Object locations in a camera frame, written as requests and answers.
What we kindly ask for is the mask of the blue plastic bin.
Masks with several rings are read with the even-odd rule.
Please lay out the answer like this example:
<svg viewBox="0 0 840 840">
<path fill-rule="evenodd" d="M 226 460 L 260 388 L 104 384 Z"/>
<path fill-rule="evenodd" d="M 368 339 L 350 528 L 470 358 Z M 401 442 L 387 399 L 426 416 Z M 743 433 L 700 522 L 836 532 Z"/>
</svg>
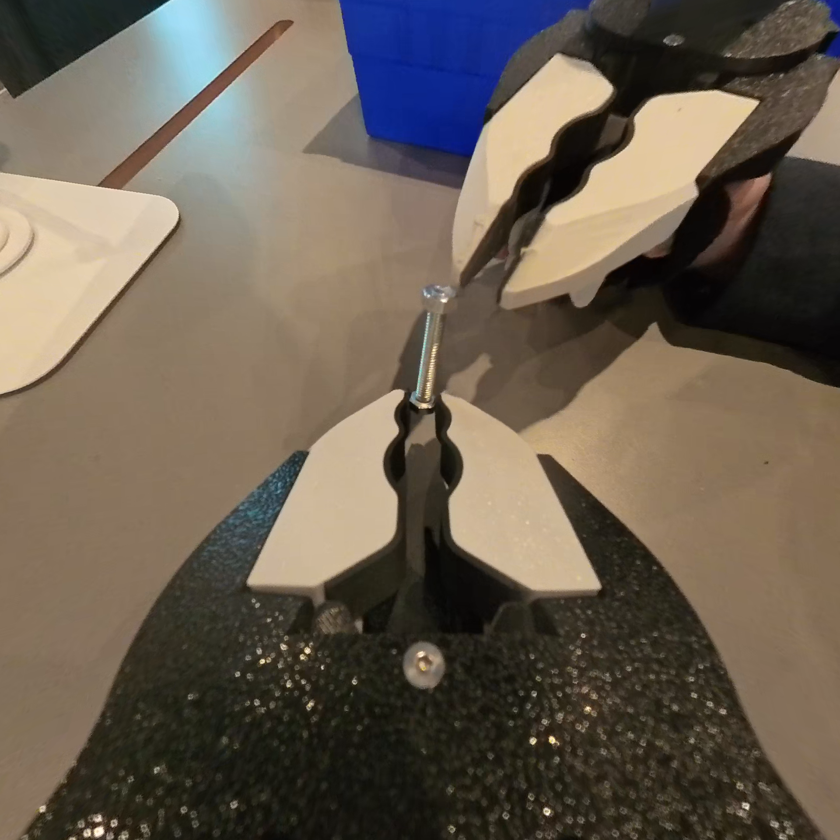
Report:
<svg viewBox="0 0 840 840">
<path fill-rule="evenodd" d="M 583 1 L 341 1 L 367 133 L 470 156 L 516 49 Z"/>
</svg>

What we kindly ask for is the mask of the person's right forearm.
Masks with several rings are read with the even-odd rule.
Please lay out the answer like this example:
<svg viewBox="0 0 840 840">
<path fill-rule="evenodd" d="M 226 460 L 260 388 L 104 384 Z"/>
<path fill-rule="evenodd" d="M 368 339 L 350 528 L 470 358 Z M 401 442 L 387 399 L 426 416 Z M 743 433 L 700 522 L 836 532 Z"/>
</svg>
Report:
<svg viewBox="0 0 840 840">
<path fill-rule="evenodd" d="M 839 384 L 839 170 L 784 158 L 729 261 L 665 285 L 676 321 L 728 339 L 691 342 Z"/>
</svg>

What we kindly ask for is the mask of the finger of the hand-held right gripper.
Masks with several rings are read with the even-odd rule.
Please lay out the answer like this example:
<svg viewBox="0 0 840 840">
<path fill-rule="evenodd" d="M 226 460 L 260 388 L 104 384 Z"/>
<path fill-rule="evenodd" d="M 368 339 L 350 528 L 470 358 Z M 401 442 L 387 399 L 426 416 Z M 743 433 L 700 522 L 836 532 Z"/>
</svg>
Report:
<svg viewBox="0 0 840 840">
<path fill-rule="evenodd" d="M 455 280 L 467 286 L 591 163 L 616 96 L 592 63 L 553 56 L 482 128 L 455 210 Z"/>
<path fill-rule="evenodd" d="M 759 103 L 725 91 L 646 101 L 626 145 L 547 212 L 501 289 L 500 306 L 562 295 L 587 306 L 610 273 L 676 232 L 699 195 L 698 176 Z"/>
</svg>

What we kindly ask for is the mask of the person's right hand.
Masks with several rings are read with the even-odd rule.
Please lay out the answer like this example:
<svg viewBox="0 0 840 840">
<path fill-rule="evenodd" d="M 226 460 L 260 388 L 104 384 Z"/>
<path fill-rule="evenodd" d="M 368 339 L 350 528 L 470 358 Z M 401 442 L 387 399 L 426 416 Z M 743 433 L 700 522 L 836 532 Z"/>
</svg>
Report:
<svg viewBox="0 0 840 840">
<path fill-rule="evenodd" d="M 770 189 L 774 174 L 746 181 L 730 182 L 724 187 L 728 213 L 720 234 L 695 258 L 691 268 L 715 270 L 735 259 L 756 222 L 763 201 Z"/>
</svg>

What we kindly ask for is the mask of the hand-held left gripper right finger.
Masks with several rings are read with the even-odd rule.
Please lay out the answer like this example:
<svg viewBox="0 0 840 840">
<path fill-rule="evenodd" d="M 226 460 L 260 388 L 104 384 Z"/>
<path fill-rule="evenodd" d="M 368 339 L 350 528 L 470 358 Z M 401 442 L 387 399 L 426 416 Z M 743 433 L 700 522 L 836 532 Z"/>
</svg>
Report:
<svg viewBox="0 0 840 840">
<path fill-rule="evenodd" d="M 455 457 L 448 533 L 474 567 L 523 597 L 597 595 L 602 584 L 535 450 L 513 429 L 450 394 L 442 446 Z"/>
</svg>

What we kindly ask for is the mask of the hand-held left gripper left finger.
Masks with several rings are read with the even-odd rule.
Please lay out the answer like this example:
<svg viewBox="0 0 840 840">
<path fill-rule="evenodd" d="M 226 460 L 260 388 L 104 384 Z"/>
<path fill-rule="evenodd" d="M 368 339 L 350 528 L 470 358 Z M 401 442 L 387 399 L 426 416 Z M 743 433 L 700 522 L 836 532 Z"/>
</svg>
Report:
<svg viewBox="0 0 840 840">
<path fill-rule="evenodd" d="M 387 601 L 406 572 L 408 402 L 396 389 L 311 446 L 247 579 L 311 601 Z"/>
</svg>

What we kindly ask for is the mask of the silver bolt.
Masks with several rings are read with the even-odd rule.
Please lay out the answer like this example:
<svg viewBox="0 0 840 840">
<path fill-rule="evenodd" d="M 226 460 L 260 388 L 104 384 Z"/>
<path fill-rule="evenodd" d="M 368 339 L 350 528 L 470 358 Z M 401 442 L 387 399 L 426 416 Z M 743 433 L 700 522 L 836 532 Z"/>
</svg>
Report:
<svg viewBox="0 0 840 840">
<path fill-rule="evenodd" d="M 444 336 L 445 319 L 455 307 L 457 295 L 457 290 L 451 286 L 430 285 L 423 289 L 423 345 L 413 391 L 422 400 L 428 400 L 432 396 L 436 398 L 438 356 Z"/>
</svg>

